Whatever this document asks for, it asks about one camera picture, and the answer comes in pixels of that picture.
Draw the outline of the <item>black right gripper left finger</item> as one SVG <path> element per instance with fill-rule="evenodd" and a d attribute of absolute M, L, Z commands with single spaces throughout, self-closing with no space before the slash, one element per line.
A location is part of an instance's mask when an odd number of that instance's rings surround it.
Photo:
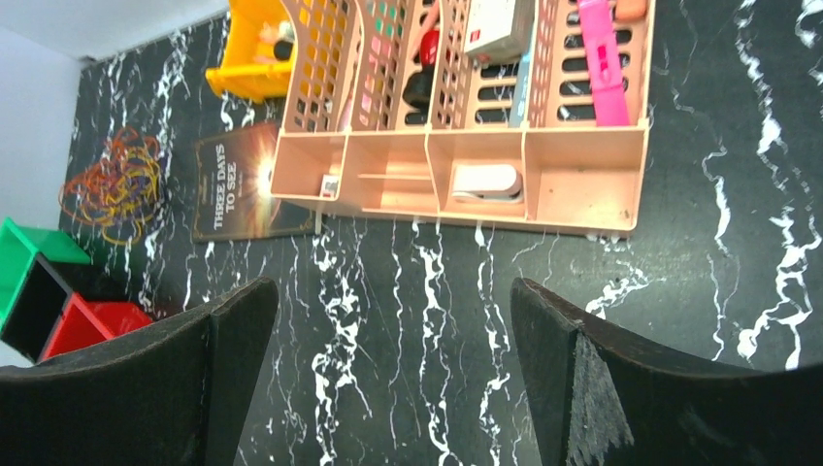
<path fill-rule="evenodd" d="M 274 328 L 258 278 L 30 368 L 1 370 L 5 465 L 230 465 Z"/>

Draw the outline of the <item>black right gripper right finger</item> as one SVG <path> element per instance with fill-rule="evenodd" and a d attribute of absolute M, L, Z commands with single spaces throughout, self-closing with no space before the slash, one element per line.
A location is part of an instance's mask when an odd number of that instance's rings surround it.
<path fill-rule="evenodd" d="M 544 465 L 818 465 L 820 365 L 762 372 L 667 347 L 529 279 L 513 339 Z"/>

